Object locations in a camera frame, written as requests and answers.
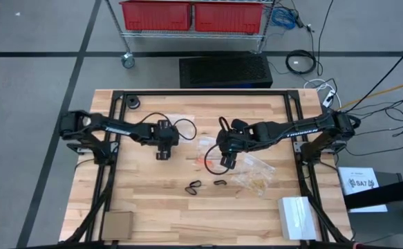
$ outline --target wooden tabletop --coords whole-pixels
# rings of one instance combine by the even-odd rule
[[[298,91],[304,118],[321,114],[317,92],[312,89]],[[91,112],[107,116],[111,96],[112,90],[97,90]],[[139,99],[140,108],[128,110],[125,121],[138,122],[154,111],[167,115],[179,114],[194,119],[198,135],[192,142],[180,142],[177,147],[173,147],[171,158],[166,161],[155,159],[156,147],[140,146],[129,137],[122,137],[111,210],[133,211],[134,225],[132,239],[121,241],[120,244],[299,244],[298,241],[283,238],[277,204],[282,197],[300,196],[292,142],[289,139],[269,149],[251,153],[276,169],[262,197],[231,180],[237,169],[230,170],[224,176],[215,176],[196,162],[199,139],[201,136],[216,137],[220,129],[219,116],[224,116],[229,122],[234,118],[248,123],[287,122],[281,96],[141,95]],[[156,122],[158,119],[162,118],[152,116],[147,122]],[[96,133],[96,136],[102,139],[103,133]],[[244,155],[239,155],[237,165]],[[80,156],[79,162],[89,158],[92,155]],[[330,155],[323,155],[322,161],[334,165]],[[341,232],[351,238],[350,223],[336,171],[323,165],[316,165],[315,170],[325,212]],[[96,176],[97,166],[92,161],[77,168],[60,240],[71,236],[88,213]],[[220,179],[226,180],[228,184],[213,184]],[[184,188],[195,180],[200,180],[203,186],[198,189],[198,195],[191,196]],[[97,239],[100,222],[101,211],[95,222],[94,240]]]

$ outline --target clear plastic bag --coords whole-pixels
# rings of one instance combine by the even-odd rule
[[[194,165],[204,167],[204,157],[206,155],[206,152],[215,144],[216,144],[215,138],[201,136],[198,139],[198,146],[196,148],[196,158],[194,161]],[[212,170],[216,169],[224,170],[224,167],[220,165],[220,160],[221,160],[221,151],[218,147],[216,147],[209,152],[209,155],[207,155],[206,164]]]
[[[264,195],[275,173],[275,168],[250,154],[246,154],[242,162],[237,162],[235,170],[239,174],[233,176],[232,181],[259,196]]]
[[[195,116],[193,115],[181,115],[181,114],[166,114],[166,116],[169,118],[171,123],[174,125],[177,120],[180,120],[182,118],[191,120],[192,122],[195,120]],[[186,120],[181,120],[176,124],[178,128],[178,132],[183,135],[186,138],[193,138],[195,134],[195,128],[193,124],[190,122],[187,122]],[[191,143],[192,140],[187,140],[180,136],[180,142],[184,143]]]

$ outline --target red plastic crate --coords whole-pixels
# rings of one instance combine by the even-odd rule
[[[190,5],[181,2],[124,1],[127,30],[189,30]]]
[[[195,3],[195,30],[259,33],[260,3]]]

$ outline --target gray floor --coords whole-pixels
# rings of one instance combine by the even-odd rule
[[[118,18],[121,11],[112,1]],[[330,0],[297,0],[305,23],[315,30],[315,50]],[[0,0],[0,52],[77,52],[82,44],[94,1]],[[283,32],[270,27],[268,34]],[[252,50],[254,41],[132,39],[134,52]],[[270,51],[310,49],[304,30],[273,35]],[[344,51],[346,57],[322,57],[323,79],[333,77],[343,103],[360,98],[397,61],[397,57],[351,57],[350,52],[403,50],[403,0],[335,1],[321,43],[322,51]],[[107,7],[102,3],[87,51],[123,51]],[[74,69],[75,57],[0,57],[0,248],[15,247],[21,231],[57,115]],[[85,57],[73,91],[70,109],[88,110],[95,89],[178,88],[178,57],[137,57],[135,68],[121,67],[117,57]],[[284,57],[269,60],[286,72]],[[273,71],[274,88],[301,88],[304,80]],[[315,78],[315,74],[306,78]],[[403,62],[378,90],[403,84]],[[364,104],[397,101],[403,89],[367,100]],[[365,119],[360,131],[398,127],[383,114]],[[349,149],[364,153],[403,145],[393,132],[353,138]],[[371,156],[340,155],[339,166],[373,167],[403,175],[403,149]],[[77,156],[60,141],[41,201],[29,245],[55,243],[62,226]],[[358,241],[380,237],[357,234]],[[375,243],[403,247],[396,235]]]

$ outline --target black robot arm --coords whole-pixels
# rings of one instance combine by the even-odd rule
[[[179,133],[168,120],[159,120],[158,123],[140,122],[131,124],[114,120],[100,113],[85,111],[69,111],[60,120],[60,136],[63,140],[77,140],[80,144],[68,144],[68,147],[77,153],[91,150],[96,164],[108,165],[113,160],[115,147],[111,142],[104,142],[96,138],[94,131],[108,131],[128,136],[141,145],[158,147],[157,160],[167,160],[171,156],[171,147],[178,145]]]
[[[313,142],[301,146],[303,160],[314,161],[317,154],[334,141],[348,140],[354,136],[354,130],[361,123],[358,118],[330,109],[315,118],[281,124],[277,122],[247,124],[235,119],[231,128],[224,118],[221,117],[219,121],[222,129],[218,133],[216,144],[221,150],[220,164],[228,169],[235,168],[237,153],[267,149],[284,138],[322,131],[323,133]]]

